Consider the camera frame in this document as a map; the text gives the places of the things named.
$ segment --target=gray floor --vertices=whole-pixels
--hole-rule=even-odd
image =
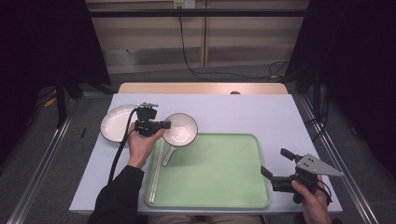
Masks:
[[[266,77],[269,74],[268,65],[213,67],[197,70],[229,72],[252,77]],[[275,78],[246,78],[219,73],[201,74],[200,76],[221,82],[276,81]],[[109,88],[114,90],[126,81],[205,81],[192,75],[191,71],[187,69],[116,74],[111,75],[111,80],[112,85]],[[293,94],[303,120],[309,120],[301,101],[302,96],[295,94],[294,83],[287,84],[287,88]],[[90,94],[79,100],[78,108],[64,139],[49,165],[49,170],[45,173],[38,192],[34,195],[29,213],[23,218],[24,223],[86,222],[87,217],[70,213],[68,206],[91,155],[99,134],[100,121],[107,112],[111,96],[100,94],[86,85],[82,85],[82,89]],[[0,223],[7,222],[35,174],[35,169],[41,162],[51,138],[56,132],[56,123],[56,105],[50,107],[39,105],[31,126],[4,164],[3,173],[0,176]],[[351,127],[352,125],[339,110],[336,102],[331,100],[329,121],[326,125],[327,132],[342,155],[347,169],[360,187],[362,195],[374,211],[378,223],[394,223],[396,219],[396,213],[394,213],[396,211],[396,181],[373,158],[364,140],[355,135],[351,131]],[[307,130],[312,137],[316,135],[312,125],[308,126]],[[324,161],[332,163],[320,138],[315,141],[315,147]],[[361,214],[356,209],[355,202],[344,187],[343,181],[334,178],[332,184],[344,209],[344,212],[334,216],[340,217],[345,223],[363,223]],[[290,214],[267,216],[267,218],[271,220],[271,223],[292,223]]]

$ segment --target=green tray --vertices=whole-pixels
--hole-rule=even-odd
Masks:
[[[145,191],[147,204],[245,209],[269,204],[268,183],[260,173],[262,153],[254,135],[199,133],[192,143],[178,147],[164,167],[169,149],[163,139],[154,146]]]

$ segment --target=wall outlet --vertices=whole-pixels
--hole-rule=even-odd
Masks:
[[[184,8],[195,8],[195,0],[184,0]]]
[[[184,8],[184,0],[174,0],[174,8]]]

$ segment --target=white table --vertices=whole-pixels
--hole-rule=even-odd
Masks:
[[[287,148],[293,153],[318,156],[305,129],[299,111],[288,94],[115,94],[109,110],[120,105],[140,105],[143,102],[158,104],[156,120],[163,120],[174,113],[191,115],[198,123],[200,133],[252,133],[261,144],[264,164],[274,175],[292,175],[294,162],[279,154],[280,149]],[[106,184],[109,169],[118,148],[117,143],[107,141],[99,134],[92,151],[84,176],[81,179],[70,211],[89,214],[96,196]],[[115,175],[125,166],[129,158],[124,149]],[[148,164],[143,167],[146,172]],[[330,212],[342,211],[341,205],[332,189],[329,179],[324,176],[332,191],[333,203]],[[149,207],[144,202],[146,178],[139,194],[139,214],[187,213],[205,214],[272,214],[301,211],[301,206],[292,201],[292,194],[271,191],[270,205],[263,210],[230,209],[159,209]]]

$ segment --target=black curtain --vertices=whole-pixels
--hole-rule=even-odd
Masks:
[[[55,86],[60,74],[75,86],[109,84],[87,12],[84,0],[0,2],[0,164],[26,130],[38,92]]]

